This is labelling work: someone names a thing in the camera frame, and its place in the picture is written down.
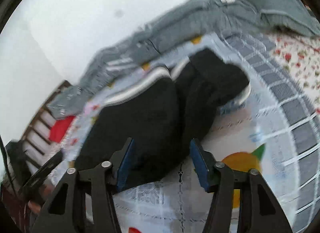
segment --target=blue gripper pad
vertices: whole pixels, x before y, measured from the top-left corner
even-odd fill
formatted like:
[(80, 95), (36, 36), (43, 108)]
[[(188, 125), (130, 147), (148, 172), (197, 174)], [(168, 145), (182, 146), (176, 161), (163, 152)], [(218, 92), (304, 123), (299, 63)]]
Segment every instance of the blue gripper pad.
[(198, 144), (193, 139), (190, 142), (190, 156), (193, 161), (193, 165), (196, 169), (196, 173), (198, 175), (198, 179), (202, 188), (205, 191), (209, 190), (209, 183), (208, 183), (208, 174), (209, 169), (204, 161), (204, 158), (201, 154)]
[(118, 181), (116, 185), (118, 192), (122, 191), (122, 189), (125, 186), (127, 177), (129, 175), (129, 171), (131, 169), (134, 153), (135, 153), (135, 145), (134, 145), (134, 140), (132, 139), (118, 169)]

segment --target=patterned tablecloth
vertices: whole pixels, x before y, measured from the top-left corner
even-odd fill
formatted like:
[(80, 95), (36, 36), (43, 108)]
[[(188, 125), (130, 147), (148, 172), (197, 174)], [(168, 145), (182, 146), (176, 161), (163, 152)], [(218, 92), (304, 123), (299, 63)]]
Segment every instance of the patterned tablecloth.
[[(238, 33), (221, 41), (213, 33), (186, 42), (161, 58), (167, 64), (209, 47), (248, 74), (249, 98), (240, 107), (231, 103), (221, 108), (202, 143), (217, 160), (254, 160), (293, 232), (300, 232), (320, 208), (320, 129), (316, 116), (320, 112), (320, 40), (278, 33), (268, 37), (277, 47), (264, 35)], [(152, 64), (142, 66), (137, 73), (143, 75)], [(71, 125), (62, 143), (66, 160), (50, 175), (54, 184), (81, 149), (104, 98), (103, 92), (95, 96)], [(253, 151), (261, 147), (263, 155), (256, 160)], [(160, 182), (116, 194), (114, 202), (123, 232), (177, 233), (203, 230), (211, 198), (200, 187), (187, 158)], [(89, 202), (87, 196), (87, 217), (92, 219)], [(236, 232), (238, 212), (234, 208), (231, 232)]]

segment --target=red flower print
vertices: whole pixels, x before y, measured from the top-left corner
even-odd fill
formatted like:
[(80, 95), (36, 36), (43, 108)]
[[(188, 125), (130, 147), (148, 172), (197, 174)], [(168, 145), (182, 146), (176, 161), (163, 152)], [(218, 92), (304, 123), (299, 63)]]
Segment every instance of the red flower print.
[(286, 53), (286, 54), (284, 55), (284, 59), (285, 59), (287, 62), (290, 62), (290, 60), (291, 60), (291, 53)]
[(100, 105), (94, 105), (94, 106), (92, 107), (92, 110), (93, 110), (93, 111), (96, 110), (99, 106), (100, 106)]
[(141, 231), (137, 230), (136, 228), (129, 228), (129, 232), (128, 233), (141, 233)]
[(75, 145), (76, 142), (78, 142), (78, 139), (77, 139), (77, 138), (74, 138), (74, 139), (71, 141), (71, 145)]

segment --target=red cloth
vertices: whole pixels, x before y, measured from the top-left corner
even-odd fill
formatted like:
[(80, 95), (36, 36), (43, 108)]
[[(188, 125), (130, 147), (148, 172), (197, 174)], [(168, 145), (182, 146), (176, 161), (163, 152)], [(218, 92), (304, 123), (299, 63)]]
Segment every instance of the red cloth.
[(60, 143), (74, 118), (75, 116), (68, 116), (66, 119), (57, 120), (51, 127), (49, 140)]

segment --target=folded black clothing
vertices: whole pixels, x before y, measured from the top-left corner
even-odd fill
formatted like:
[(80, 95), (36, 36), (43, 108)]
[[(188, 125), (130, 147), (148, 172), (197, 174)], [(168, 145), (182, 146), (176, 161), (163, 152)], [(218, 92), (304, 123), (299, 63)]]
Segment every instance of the folded black clothing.
[(131, 160), (132, 170), (126, 183), (126, 188), (131, 188), (160, 180), (185, 155), (179, 154), (179, 104), (175, 84), (166, 68), (153, 69), (140, 84), (121, 94), (125, 100), (101, 110), (75, 168), (89, 169), (109, 160), (132, 137), (135, 159)]
[(239, 67), (224, 63), (208, 48), (191, 56), (176, 79), (183, 148), (188, 149), (193, 138), (202, 140), (212, 126), (217, 107), (235, 98), (248, 84)]

